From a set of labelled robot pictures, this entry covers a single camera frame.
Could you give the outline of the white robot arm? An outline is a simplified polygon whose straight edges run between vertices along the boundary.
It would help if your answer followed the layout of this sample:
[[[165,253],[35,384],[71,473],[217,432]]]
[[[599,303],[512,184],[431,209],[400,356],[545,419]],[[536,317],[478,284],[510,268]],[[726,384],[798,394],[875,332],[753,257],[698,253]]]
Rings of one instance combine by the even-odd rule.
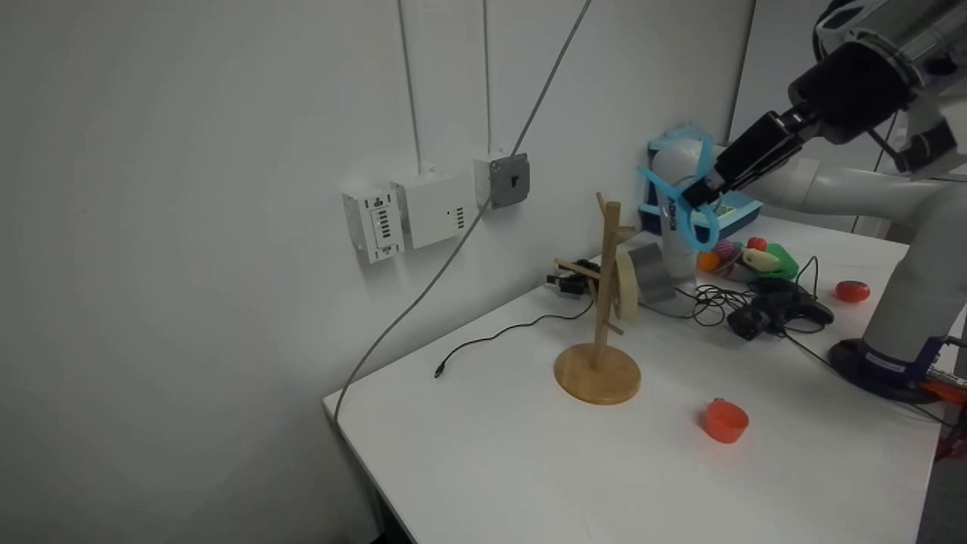
[[[911,359],[967,303],[965,99],[967,0],[831,0],[813,25],[813,65],[788,104],[726,145],[692,128],[648,141],[642,174],[679,218],[729,192],[813,213],[872,213],[909,237],[862,336]]]

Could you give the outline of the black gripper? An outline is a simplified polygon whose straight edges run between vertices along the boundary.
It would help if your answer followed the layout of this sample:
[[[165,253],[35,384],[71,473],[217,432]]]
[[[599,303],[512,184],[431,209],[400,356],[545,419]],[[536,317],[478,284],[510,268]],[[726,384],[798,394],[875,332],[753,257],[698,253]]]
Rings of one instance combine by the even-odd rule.
[[[717,158],[717,173],[692,182],[684,200],[698,209],[718,196],[721,191],[738,191],[757,182],[771,168],[783,166],[805,141],[809,121],[798,108],[765,111],[753,128],[746,128],[733,141],[729,141]]]

